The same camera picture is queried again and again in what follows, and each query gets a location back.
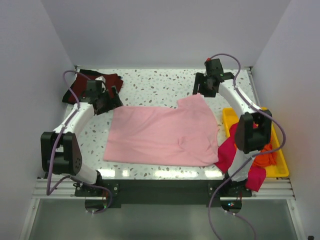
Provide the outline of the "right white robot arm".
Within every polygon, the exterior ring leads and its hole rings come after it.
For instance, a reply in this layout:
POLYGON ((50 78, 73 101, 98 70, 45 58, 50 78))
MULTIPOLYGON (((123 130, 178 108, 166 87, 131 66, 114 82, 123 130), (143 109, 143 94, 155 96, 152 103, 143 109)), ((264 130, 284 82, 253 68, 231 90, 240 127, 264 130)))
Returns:
POLYGON ((272 114, 262 110, 236 83, 237 74, 225 72, 217 55, 204 62, 205 73, 197 72, 192 93, 206 98, 221 95, 238 117, 234 135, 236 153, 227 170, 230 180, 223 183, 223 192, 230 197, 240 190, 239 182, 248 178, 249 170, 257 154, 271 141, 272 114))

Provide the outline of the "pink t shirt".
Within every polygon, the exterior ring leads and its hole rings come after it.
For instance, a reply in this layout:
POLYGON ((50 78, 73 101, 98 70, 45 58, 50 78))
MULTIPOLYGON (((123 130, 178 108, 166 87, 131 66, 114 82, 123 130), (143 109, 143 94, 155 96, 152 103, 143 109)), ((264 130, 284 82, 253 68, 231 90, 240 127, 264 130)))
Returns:
POLYGON ((117 163, 207 167, 218 162, 217 120, 202 95, 177 108, 122 106, 113 112, 103 160, 117 163))

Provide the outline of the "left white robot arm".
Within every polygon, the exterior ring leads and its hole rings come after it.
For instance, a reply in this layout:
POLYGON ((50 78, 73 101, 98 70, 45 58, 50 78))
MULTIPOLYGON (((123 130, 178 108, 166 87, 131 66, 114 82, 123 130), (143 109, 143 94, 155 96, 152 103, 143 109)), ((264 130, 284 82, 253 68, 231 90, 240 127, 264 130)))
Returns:
POLYGON ((70 93, 75 99, 71 112, 58 127, 43 132, 40 137, 42 169, 47 173, 49 188, 53 175, 63 175, 86 183, 86 191, 92 196, 99 196, 104 190, 101 174, 85 165, 78 136, 94 116, 123 104, 116 86, 108 89, 101 80, 88 80, 80 96, 72 90, 70 93))

